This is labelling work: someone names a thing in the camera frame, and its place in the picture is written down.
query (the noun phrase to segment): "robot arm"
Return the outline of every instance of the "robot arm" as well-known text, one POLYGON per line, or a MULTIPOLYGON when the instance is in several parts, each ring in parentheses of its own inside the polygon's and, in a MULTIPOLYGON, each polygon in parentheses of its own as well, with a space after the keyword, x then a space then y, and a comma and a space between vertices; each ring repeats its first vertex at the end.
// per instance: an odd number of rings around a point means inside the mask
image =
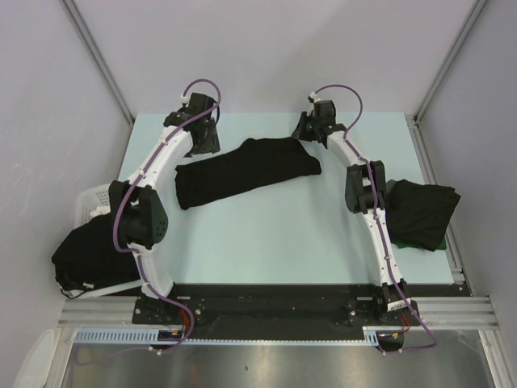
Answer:
MULTIPOLYGON (((109 188, 111 216, 120 245, 127 245, 137 262, 140 257, 140 270, 160 295, 168 295, 174 285, 168 265, 174 254, 168 250, 174 244, 159 244, 164 238, 174 237, 166 236, 168 218, 163 207, 174 201, 170 177, 183 157, 220 150, 216 120, 211 113, 204 115, 214 106, 214 99, 192 93, 183 102, 181 109, 165 119, 162 135, 140 167, 128 180, 114 181, 109 188)), ((146 285, 142 286, 142 292, 156 298, 146 285)))
POLYGON ((309 101, 311 107, 307 112, 302 112, 292 136, 302 141, 322 143, 347 169, 345 201, 348 210, 362 218, 374 248, 374 257, 368 261, 368 272, 372 283, 380 290, 377 303, 384 311, 405 308, 406 304, 394 286, 396 282, 405 291, 404 294, 408 294, 407 284, 394 258, 386 227, 384 164, 365 158, 353 142, 346 138, 345 126, 336 124, 336 110, 332 101, 322 101, 316 94, 311 94, 309 101), (368 180, 367 163, 372 171, 374 182, 368 180), (377 207, 372 194, 373 188, 376 190, 378 199, 377 207), (390 276, 388 271, 386 252, 388 252, 393 276, 390 276))

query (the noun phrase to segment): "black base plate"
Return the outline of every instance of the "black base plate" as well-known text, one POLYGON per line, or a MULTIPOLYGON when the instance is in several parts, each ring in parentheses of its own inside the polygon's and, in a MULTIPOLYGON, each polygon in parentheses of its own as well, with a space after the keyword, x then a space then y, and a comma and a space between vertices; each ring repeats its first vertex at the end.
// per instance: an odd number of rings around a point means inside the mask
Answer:
MULTIPOLYGON (((417 302, 411 301, 418 313, 417 302)), ((399 309, 390 312, 376 311, 373 300, 348 301, 348 323, 353 327, 362 326, 402 326, 402 315, 410 322, 411 326, 420 326, 418 320, 410 313, 409 309, 399 309)))
POLYGON ((183 320, 178 315, 179 308, 160 299, 147 297, 141 293, 137 297, 132 312, 131 322, 135 325, 170 325, 180 324, 183 320))
MULTIPOLYGON (((375 291, 371 285, 176 284, 169 298, 194 314, 192 339, 361 340, 362 326, 401 326, 400 312, 373 313, 372 300, 364 299, 375 291)), ((468 296, 457 286, 412 285, 410 292, 414 297, 468 296)), ((418 325, 402 311, 412 326, 418 325)), ((183 317, 174 306, 140 294, 132 322, 181 325, 183 317)))

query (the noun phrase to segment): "dark green cloth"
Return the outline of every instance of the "dark green cloth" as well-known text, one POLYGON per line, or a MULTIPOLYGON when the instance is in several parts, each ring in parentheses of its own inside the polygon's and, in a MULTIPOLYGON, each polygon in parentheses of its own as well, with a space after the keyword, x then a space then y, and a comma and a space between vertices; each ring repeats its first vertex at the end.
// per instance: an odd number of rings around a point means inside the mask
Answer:
MULTIPOLYGON (((423 249, 421 247, 418 247, 416 244, 412 244, 410 242, 403 242, 398 240, 391 240, 393 244, 395 244, 399 248, 418 248, 423 249)), ((439 245, 438 248, 436 248, 438 251, 445 251, 447 249, 447 243, 445 242, 445 238, 442 240, 442 243, 439 245)))

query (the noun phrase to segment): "metal rail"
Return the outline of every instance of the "metal rail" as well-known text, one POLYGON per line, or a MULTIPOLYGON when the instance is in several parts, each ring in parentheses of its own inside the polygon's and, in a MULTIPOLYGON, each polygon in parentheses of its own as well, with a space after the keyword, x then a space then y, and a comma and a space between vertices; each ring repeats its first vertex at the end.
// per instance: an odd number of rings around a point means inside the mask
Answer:
MULTIPOLYGON (((414 297, 422 320, 434 330, 497 330, 498 321, 487 297, 414 297)), ((59 327, 169 328, 133 325, 136 297, 98 297, 67 301, 59 327)))

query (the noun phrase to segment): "black cloth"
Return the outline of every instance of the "black cloth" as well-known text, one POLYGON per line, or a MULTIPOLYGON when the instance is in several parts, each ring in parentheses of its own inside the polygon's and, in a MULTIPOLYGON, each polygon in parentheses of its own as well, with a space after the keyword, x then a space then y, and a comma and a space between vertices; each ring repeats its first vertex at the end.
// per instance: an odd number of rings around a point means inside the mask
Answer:
POLYGON ((443 241, 460 196, 454 188, 396 182, 386 196, 389 237, 435 251, 443 241))
POLYGON ((110 214, 92 218, 72 230, 52 257, 56 280, 65 291, 103 289, 140 279, 131 253, 113 246, 110 214))
POLYGON ((320 162, 300 142, 247 139, 234 151, 177 166, 176 195, 186 210, 302 175, 322 173, 320 162))

